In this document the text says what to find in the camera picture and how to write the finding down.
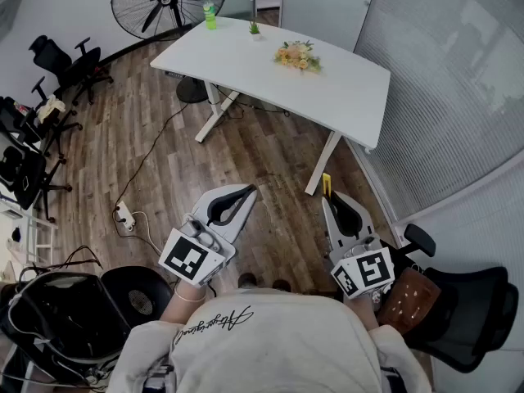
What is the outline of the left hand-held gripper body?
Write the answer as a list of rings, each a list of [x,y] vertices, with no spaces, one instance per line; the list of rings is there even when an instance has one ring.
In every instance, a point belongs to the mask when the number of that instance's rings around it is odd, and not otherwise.
[[[174,228],[160,255],[159,265],[194,287],[206,285],[237,254],[233,243],[243,230],[257,199],[248,198],[243,212],[228,225],[207,224],[211,190],[205,192],[192,211],[183,216],[180,228]],[[222,213],[226,220],[234,206]]]

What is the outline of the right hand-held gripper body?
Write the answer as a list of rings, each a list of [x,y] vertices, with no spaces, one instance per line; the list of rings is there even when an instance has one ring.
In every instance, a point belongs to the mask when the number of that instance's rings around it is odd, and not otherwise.
[[[331,237],[329,196],[322,199],[330,246],[327,258],[332,264],[330,274],[343,294],[354,299],[391,284],[395,279],[391,255],[389,249],[382,246],[368,211],[360,205],[363,227],[358,237]]]

